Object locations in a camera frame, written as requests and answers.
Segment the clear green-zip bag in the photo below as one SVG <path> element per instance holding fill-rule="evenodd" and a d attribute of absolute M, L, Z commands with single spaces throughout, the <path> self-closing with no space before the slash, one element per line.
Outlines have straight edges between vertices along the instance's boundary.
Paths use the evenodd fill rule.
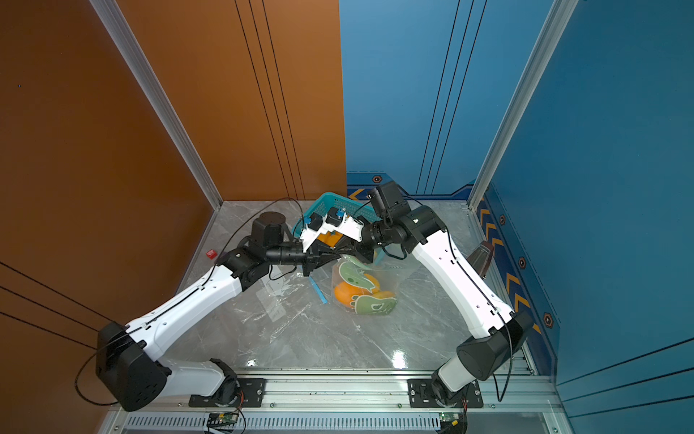
<path fill-rule="evenodd" d="M 370 274 L 379 280 L 381 291 L 391 291 L 396 295 L 395 304 L 376 304 L 373 302 L 372 293 L 357 298 L 354 309 L 347 309 L 336 298 L 334 299 L 342 307 L 358 316 L 388 316 L 397 307 L 400 284 L 411 272 L 412 269 L 406 267 L 404 263 L 387 259 L 384 253 L 378 253 L 374 263 L 371 264 L 362 263 L 353 256 L 343 256 L 332 268 L 333 296 L 334 288 L 342 282 L 367 289 L 369 282 L 363 278 L 363 275 Z"/>

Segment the orange mango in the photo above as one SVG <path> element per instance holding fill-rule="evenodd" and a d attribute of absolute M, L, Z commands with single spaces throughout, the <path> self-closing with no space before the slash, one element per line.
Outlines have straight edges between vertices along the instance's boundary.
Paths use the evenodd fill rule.
<path fill-rule="evenodd" d="M 354 309 L 357 298 L 364 295 L 370 295 L 370 291 L 351 285 L 348 282 L 342 282 L 334 288 L 334 297 L 347 309 Z"/>

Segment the yellow mango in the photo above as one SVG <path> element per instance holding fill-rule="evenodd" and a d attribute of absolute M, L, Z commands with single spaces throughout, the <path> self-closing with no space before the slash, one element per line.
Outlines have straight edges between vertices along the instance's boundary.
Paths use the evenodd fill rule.
<path fill-rule="evenodd" d="M 369 282 L 367 289 L 370 291 L 370 293 L 375 294 L 381 291 L 381 284 L 377 278 L 370 274 L 364 274 L 363 278 Z"/>

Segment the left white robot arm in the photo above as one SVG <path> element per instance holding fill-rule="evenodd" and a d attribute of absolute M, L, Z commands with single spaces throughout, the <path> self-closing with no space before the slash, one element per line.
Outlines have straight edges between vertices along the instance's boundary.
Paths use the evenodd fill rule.
<path fill-rule="evenodd" d="M 238 376 L 218 358 L 177 362 L 167 350 L 190 328 L 269 274 L 274 265 L 298 266 L 305 275 L 339 259 L 325 244 L 303 249 L 300 242 L 269 248 L 240 246 L 223 253 L 210 273 L 157 309 L 99 331 L 96 374 L 127 412 L 164 396 L 198 396 L 217 406 L 234 403 Z"/>

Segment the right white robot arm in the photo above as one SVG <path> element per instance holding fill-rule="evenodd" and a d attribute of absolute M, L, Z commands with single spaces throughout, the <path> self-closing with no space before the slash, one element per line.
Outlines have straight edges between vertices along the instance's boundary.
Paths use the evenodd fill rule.
<path fill-rule="evenodd" d="M 515 313 L 493 293 L 459 251 L 446 224 L 428 206 L 365 222 L 361 247 L 390 244 L 399 244 L 426 267 L 466 323 L 470 336 L 432 374 L 432 390 L 439 404 L 457 406 L 470 383 L 488 379 L 511 361 L 531 332 L 533 319 L 526 312 Z"/>

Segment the wrinkled yellow-orange mango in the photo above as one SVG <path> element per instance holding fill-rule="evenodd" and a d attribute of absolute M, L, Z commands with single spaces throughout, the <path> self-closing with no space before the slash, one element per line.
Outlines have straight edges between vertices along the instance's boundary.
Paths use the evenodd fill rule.
<path fill-rule="evenodd" d="M 376 304 L 395 304 L 396 295 L 391 291 L 380 291 L 372 294 L 373 302 Z"/>

